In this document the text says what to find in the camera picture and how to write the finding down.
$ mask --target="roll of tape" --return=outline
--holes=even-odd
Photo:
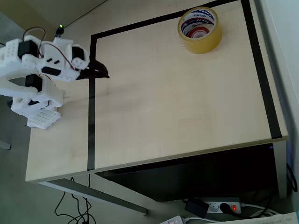
[[[222,29],[214,10],[197,7],[186,12],[179,20],[178,34],[188,51],[204,54],[220,43]]]

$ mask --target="floor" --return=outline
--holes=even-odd
[[[26,119],[23,116],[12,112],[6,106],[7,99],[7,97],[0,96],[0,139],[10,143],[12,148],[0,150],[0,223],[66,224],[70,221],[69,217],[56,217],[54,214],[54,209],[63,192],[40,184],[25,182],[30,128],[26,126]],[[75,177],[75,181],[87,184],[88,179],[87,176],[78,176]],[[194,216],[184,210],[185,204],[181,201],[158,203],[96,175],[91,175],[91,187],[149,209],[148,215],[144,216],[113,204],[90,200],[92,204],[90,213],[98,224],[159,224],[176,215]],[[76,201],[67,193],[57,212],[77,216],[76,206]],[[85,204],[81,198],[80,208],[81,212],[85,211]],[[281,213],[293,210],[289,198],[284,200],[274,198],[271,208]],[[246,212],[250,214],[253,211],[247,209]],[[231,220],[231,217],[223,214],[209,216],[209,218]],[[192,223],[205,222],[198,220],[189,222],[189,224]]]

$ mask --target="metal table leg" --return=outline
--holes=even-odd
[[[286,197],[286,141],[273,143],[279,197]]]
[[[112,195],[105,194],[101,191],[89,188],[82,184],[75,183],[73,181],[69,181],[67,179],[42,182],[40,184],[51,187],[51,188],[55,188],[58,190],[62,190],[62,191],[65,191],[65,192],[68,192],[68,193],[71,193],[74,195],[90,198],[92,200],[117,204],[119,206],[138,211],[144,215],[146,215],[146,213],[147,213],[147,209],[144,207],[133,204],[131,202],[127,202],[125,200],[114,197]]]

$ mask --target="red indicator light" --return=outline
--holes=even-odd
[[[237,211],[237,206],[235,204],[232,205],[233,211]]]

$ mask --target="power strip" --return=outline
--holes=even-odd
[[[198,198],[202,202],[209,204],[207,213],[223,213],[220,210],[220,205],[226,203],[230,206],[231,210],[236,214],[241,213],[240,199],[237,197],[211,197],[211,198]]]

